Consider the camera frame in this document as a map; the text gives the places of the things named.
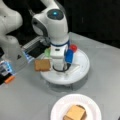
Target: plate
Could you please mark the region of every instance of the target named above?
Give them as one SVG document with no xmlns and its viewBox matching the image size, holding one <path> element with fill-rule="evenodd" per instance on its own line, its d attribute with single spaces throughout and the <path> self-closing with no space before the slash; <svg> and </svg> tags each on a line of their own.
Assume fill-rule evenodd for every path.
<svg viewBox="0 0 120 120">
<path fill-rule="evenodd" d="M 45 54 L 40 56 L 40 59 L 48 59 Z M 78 49 L 73 58 L 73 64 L 66 72 L 56 72 L 54 69 L 48 72 L 40 72 L 41 76 L 48 82 L 56 85 L 70 85 L 87 76 L 90 69 L 90 61 L 87 55 Z"/>
<path fill-rule="evenodd" d="M 51 111 L 51 120 L 63 120 L 72 105 L 81 105 L 85 108 L 85 120 L 102 120 L 98 105 L 91 98 L 81 94 L 66 95 L 58 100 Z"/>
</svg>

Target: gray table surface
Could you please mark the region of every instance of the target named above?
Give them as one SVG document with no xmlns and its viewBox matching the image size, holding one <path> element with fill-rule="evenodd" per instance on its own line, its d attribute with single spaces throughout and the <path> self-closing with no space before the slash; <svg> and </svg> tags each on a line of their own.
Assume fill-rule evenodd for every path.
<svg viewBox="0 0 120 120">
<path fill-rule="evenodd" d="M 103 120 L 120 116 L 120 49 L 70 33 L 70 39 L 89 57 L 91 68 L 85 84 L 72 92 L 92 98 Z M 50 120 L 55 102 L 63 95 L 49 92 L 34 61 L 9 85 L 0 87 L 0 120 Z"/>
</svg>

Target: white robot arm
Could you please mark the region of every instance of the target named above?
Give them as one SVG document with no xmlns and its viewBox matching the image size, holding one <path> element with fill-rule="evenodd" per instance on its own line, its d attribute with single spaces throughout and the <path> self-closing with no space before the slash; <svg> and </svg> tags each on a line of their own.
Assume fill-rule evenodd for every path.
<svg viewBox="0 0 120 120">
<path fill-rule="evenodd" d="M 27 62 L 18 40 L 6 34 L 18 29 L 23 23 L 21 15 L 8 8 L 3 0 L 0 0 L 0 47 L 4 51 L 6 60 L 12 63 L 15 71 Z"/>
<path fill-rule="evenodd" d="M 47 8 L 33 16 L 33 28 L 38 35 L 50 38 L 53 66 L 57 71 L 62 71 L 65 69 L 65 51 L 69 46 L 67 19 L 55 0 L 41 1 Z"/>
</svg>

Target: bread slice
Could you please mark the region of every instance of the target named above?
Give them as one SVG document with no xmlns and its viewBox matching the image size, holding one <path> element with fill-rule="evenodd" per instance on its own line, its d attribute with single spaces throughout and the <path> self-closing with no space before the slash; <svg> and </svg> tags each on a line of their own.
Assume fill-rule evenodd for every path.
<svg viewBox="0 0 120 120">
<path fill-rule="evenodd" d="M 50 60 L 49 59 L 36 59 L 35 60 L 35 71 L 46 72 L 50 70 Z"/>
<path fill-rule="evenodd" d="M 85 120 L 85 118 L 85 109 L 82 106 L 73 105 L 64 116 L 63 120 Z"/>
</svg>

